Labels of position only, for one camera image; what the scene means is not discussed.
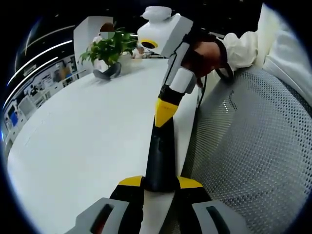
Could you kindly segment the person's right hand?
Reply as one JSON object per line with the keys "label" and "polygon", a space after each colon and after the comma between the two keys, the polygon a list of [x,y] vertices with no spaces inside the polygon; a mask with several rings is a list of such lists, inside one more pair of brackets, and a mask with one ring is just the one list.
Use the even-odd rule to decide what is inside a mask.
{"label": "person's right hand", "polygon": [[224,64],[216,42],[198,41],[184,57],[181,65],[194,73],[198,87],[202,88],[201,78],[212,70],[223,68]]}

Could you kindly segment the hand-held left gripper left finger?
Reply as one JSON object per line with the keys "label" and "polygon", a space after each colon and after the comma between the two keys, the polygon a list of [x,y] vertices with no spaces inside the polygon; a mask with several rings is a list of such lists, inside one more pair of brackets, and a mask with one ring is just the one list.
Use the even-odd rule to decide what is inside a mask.
{"label": "hand-held left gripper left finger", "polygon": [[76,217],[72,234],[137,234],[143,221],[143,176],[122,180],[109,198],[101,198]]}

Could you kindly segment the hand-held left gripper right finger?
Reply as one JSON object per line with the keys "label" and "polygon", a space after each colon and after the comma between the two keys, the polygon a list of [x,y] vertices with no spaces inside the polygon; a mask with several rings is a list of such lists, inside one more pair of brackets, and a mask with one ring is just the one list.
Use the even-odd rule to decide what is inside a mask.
{"label": "hand-held left gripper right finger", "polygon": [[245,234],[243,216],[219,200],[212,200],[198,181],[178,178],[177,219],[182,234]]}

